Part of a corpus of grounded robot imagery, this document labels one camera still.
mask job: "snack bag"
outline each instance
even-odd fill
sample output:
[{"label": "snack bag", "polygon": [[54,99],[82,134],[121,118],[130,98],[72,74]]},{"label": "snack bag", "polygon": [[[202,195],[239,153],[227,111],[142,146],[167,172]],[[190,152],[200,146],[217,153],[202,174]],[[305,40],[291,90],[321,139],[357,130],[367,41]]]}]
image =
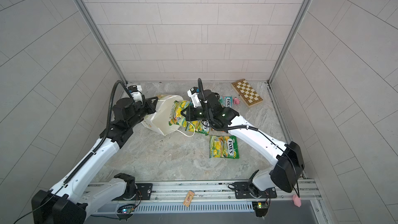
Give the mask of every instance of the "snack bag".
[{"label": "snack bag", "polygon": [[209,130],[210,130],[209,122],[204,121],[204,123],[205,124],[203,124],[202,121],[192,121],[193,126],[191,124],[187,124],[186,131],[189,131],[189,132],[195,131],[195,132],[205,134],[207,136],[209,134]]},{"label": "snack bag", "polygon": [[181,115],[181,110],[187,108],[190,101],[175,101],[170,113],[169,125],[177,124],[182,127],[187,127],[187,121],[184,116]]},{"label": "snack bag", "polygon": [[223,147],[222,157],[237,159],[239,158],[238,153],[238,142],[235,136],[222,136]]},{"label": "snack bag", "polygon": [[222,150],[222,137],[211,136],[210,137],[210,158],[221,157]]}]

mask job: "wooden block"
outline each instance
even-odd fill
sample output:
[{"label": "wooden block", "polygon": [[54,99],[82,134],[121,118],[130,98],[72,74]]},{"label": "wooden block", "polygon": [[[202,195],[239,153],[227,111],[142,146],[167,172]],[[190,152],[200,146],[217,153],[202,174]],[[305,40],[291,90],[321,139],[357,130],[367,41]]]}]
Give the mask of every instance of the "wooden block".
[{"label": "wooden block", "polygon": [[251,87],[251,85],[245,80],[239,80],[231,83],[232,88],[237,92],[242,101],[247,107],[252,107],[263,102],[260,95]]},{"label": "wooden block", "polygon": [[192,201],[192,198],[193,198],[194,195],[195,195],[194,192],[188,191],[188,194],[187,194],[187,196],[185,197],[185,200],[184,200],[184,202],[183,202],[183,204],[184,204],[186,207],[189,207],[189,205],[191,204],[191,201]]}]

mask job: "electric wire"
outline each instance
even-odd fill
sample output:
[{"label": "electric wire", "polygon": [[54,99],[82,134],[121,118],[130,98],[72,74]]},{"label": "electric wire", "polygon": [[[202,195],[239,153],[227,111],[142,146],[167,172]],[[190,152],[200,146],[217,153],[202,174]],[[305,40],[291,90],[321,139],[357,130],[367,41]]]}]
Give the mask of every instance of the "electric wire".
[{"label": "electric wire", "polygon": [[46,202],[44,202],[42,205],[38,206],[37,208],[35,208],[34,210],[30,211],[29,213],[24,214],[23,216],[19,217],[13,224],[17,223],[17,221],[21,220],[23,217],[29,215],[30,213],[33,213],[34,211],[36,211],[36,210],[38,210],[39,208],[41,208],[41,207],[43,207],[44,205],[46,205],[47,202],[49,202],[49,201],[50,201],[62,188],[63,188],[63,186],[61,186],[61,187],[59,188],[59,190],[58,190],[57,192],[55,192],[55,194],[53,194],[53,195],[50,197],[50,199],[48,199],[48,200],[47,200]]}]

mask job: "white tiled wall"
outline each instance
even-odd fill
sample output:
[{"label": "white tiled wall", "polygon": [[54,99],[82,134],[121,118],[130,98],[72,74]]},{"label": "white tiled wall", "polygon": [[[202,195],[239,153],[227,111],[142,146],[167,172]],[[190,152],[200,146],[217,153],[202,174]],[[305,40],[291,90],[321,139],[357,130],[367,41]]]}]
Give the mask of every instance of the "white tiled wall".
[{"label": "white tiled wall", "polygon": [[131,80],[264,81],[303,0],[84,1]]},{"label": "white tiled wall", "polygon": [[0,5],[0,219],[13,223],[91,148],[118,76],[72,0]]},{"label": "white tiled wall", "polygon": [[398,221],[397,8],[312,0],[271,85],[335,223]]}]

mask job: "metal frame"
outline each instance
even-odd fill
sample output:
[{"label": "metal frame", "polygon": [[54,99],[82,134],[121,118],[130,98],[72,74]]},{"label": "metal frame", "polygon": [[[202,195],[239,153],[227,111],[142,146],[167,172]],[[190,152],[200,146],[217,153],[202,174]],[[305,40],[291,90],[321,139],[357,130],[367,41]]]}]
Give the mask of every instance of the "metal frame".
[{"label": "metal frame", "polygon": [[268,80],[268,83],[271,85],[271,83],[275,80],[276,73],[278,72],[279,68],[281,67],[282,61],[286,56],[287,51],[289,50],[289,47],[293,41],[293,38],[295,37],[297,31],[299,30],[299,27],[301,25],[301,22],[304,19],[305,13],[307,12],[308,8],[310,7],[312,0],[303,0],[300,10],[297,13],[296,19],[292,25],[292,28],[290,29],[289,35],[286,38],[285,43],[283,44],[282,51],[278,57],[278,60],[276,61],[275,67],[272,70],[271,77]]},{"label": "metal frame", "polygon": [[123,72],[120,70],[120,67],[117,65],[115,58],[113,57],[111,51],[109,50],[108,45],[105,42],[105,39],[102,37],[101,32],[97,28],[97,25],[95,24],[93,18],[90,15],[90,12],[86,8],[86,4],[83,2],[83,0],[73,0],[73,2],[76,4],[79,12],[82,14],[83,19],[86,21],[88,27],[90,28],[91,32],[94,35],[94,38],[97,40],[99,46],[101,47],[102,51],[104,52],[105,56],[108,58],[110,63],[112,64],[112,67],[116,70],[118,76],[120,79],[127,83],[126,77],[124,76]]}]

